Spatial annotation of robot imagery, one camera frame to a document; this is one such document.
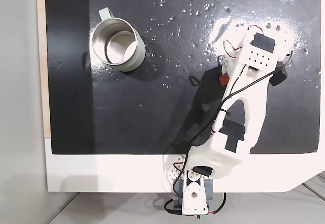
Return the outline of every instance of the white surface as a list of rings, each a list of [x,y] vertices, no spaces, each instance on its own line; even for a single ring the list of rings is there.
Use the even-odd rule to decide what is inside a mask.
[[[46,189],[36,0],[0,12],[0,223],[49,223],[76,194]]]
[[[321,36],[325,31],[322,25]],[[318,152],[309,154],[249,155],[232,173],[214,181],[215,192],[282,192],[325,170],[324,76],[321,76],[320,136]],[[170,192],[166,172],[175,156],[171,155],[52,155],[51,141],[45,141],[49,191]],[[109,167],[116,163],[119,168]],[[147,169],[146,181],[129,184],[137,170]]]
[[[315,184],[323,194],[324,183]],[[212,210],[221,204],[222,195],[214,195]],[[323,224],[325,220],[325,202],[301,185],[286,193],[227,194],[224,208],[201,220],[165,212],[164,202],[170,198],[171,194],[80,193],[51,224]]]

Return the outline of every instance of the stainless steel mug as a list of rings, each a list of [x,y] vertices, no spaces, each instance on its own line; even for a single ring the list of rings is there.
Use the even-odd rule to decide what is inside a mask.
[[[102,21],[92,34],[96,56],[107,65],[129,72],[138,68],[146,54],[138,32],[125,20],[116,18],[108,8],[99,11]]]

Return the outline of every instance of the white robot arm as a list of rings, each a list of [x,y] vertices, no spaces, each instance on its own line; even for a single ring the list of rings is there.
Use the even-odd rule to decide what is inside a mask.
[[[211,136],[201,146],[190,146],[181,171],[185,173],[183,194],[175,190],[179,177],[173,185],[175,194],[182,197],[181,213],[185,215],[199,218],[210,213],[204,179],[227,176],[245,161],[262,129],[269,82],[275,86],[287,78],[284,67],[290,62],[292,52],[285,65],[278,62],[286,57],[287,52],[275,40],[265,36],[258,26],[249,26],[239,47],[231,47],[232,53],[229,54],[225,48],[226,54],[221,57],[223,76],[220,81],[228,83],[211,127]],[[244,125],[225,118],[229,107],[237,100],[244,103]]]

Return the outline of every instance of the water droplet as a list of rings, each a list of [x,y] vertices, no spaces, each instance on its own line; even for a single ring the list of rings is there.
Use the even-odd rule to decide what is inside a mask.
[[[308,52],[309,52],[309,51],[308,51],[306,48],[303,49],[303,54],[304,54],[304,55],[308,55]]]

